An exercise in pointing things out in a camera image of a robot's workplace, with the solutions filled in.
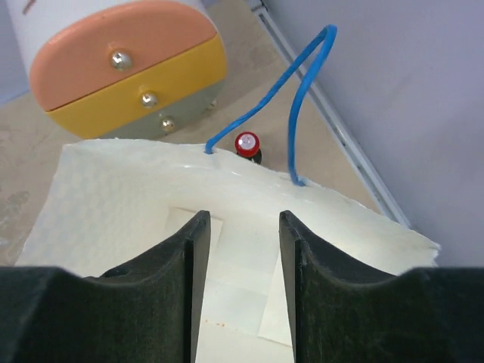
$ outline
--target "blue rope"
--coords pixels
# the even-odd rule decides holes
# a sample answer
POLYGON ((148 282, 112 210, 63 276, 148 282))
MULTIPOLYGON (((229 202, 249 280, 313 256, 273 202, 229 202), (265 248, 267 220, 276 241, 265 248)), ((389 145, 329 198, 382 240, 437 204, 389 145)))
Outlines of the blue rope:
POLYGON ((309 45, 301 52, 296 60, 287 68, 282 74, 281 78, 271 87, 267 95, 249 112, 239 117, 230 125, 225 127, 221 132, 208 140, 205 144, 205 152, 207 154, 213 154, 213 147, 229 132, 234 131, 237 127, 245 123, 250 117, 258 113, 269 101, 278 93, 279 89, 287 82, 287 80, 296 72, 296 70, 303 64, 303 62, 309 57, 309 55, 320 45, 323 41, 323 45, 319 53, 316 55, 314 61, 311 63, 306 75, 302 78, 301 84, 294 96, 293 105, 289 112, 289 123, 287 130, 287 165, 290 173, 291 180, 295 185, 304 185, 303 180, 297 175, 295 167, 296 151, 296 124, 297 117, 299 116, 299 110, 301 104, 306 96, 307 91, 311 87, 312 82, 318 75, 319 70, 323 66, 324 61, 330 53, 336 38, 337 28, 334 25, 327 25, 324 29, 309 43, 309 45))

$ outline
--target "red cap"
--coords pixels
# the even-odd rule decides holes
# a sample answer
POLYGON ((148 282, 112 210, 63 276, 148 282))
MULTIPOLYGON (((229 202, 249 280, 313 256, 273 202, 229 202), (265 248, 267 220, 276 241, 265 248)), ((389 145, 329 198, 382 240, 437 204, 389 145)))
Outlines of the red cap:
POLYGON ((254 157, 259 149, 259 138, 253 132, 242 132, 235 139, 235 150, 242 157, 254 157))

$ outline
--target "metal strip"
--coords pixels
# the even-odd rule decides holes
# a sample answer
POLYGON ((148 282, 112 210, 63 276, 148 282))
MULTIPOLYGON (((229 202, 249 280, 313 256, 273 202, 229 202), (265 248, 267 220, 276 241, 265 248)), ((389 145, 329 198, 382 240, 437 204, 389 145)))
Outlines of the metal strip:
MULTIPOLYGON (((279 30, 278 26, 267 12, 264 4, 259 0, 255 0, 254 2, 250 3, 250 5, 252 5, 251 9, 259 19, 259 22, 262 24, 263 28, 272 38, 276 49, 279 51, 280 55, 287 62, 287 64, 293 63, 296 59, 296 53, 289 45, 289 42, 285 39, 283 33, 279 30)), ((296 76, 299 79, 302 79, 306 74, 306 71, 306 67, 301 66, 296 71, 296 76)), ((375 203, 379 206, 382 214, 387 216, 389 219, 400 223, 401 225, 412 228, 405 214, 402 212, 399 205, 386 188, 380 176, 377 174, 377 171, 371 165, 370 160, 366 157, 358 143, 355 142, 355 139, 345 127, 341 117, 330 104, 320 87, 313 83, 308 91, 308 95, 309 99, 318 109, 322 118, 326 121, 327 126, 337 140, 340 149, 346 155, 348 161, 352 164, 352 167, 358 177, 365 184, 375 203)))

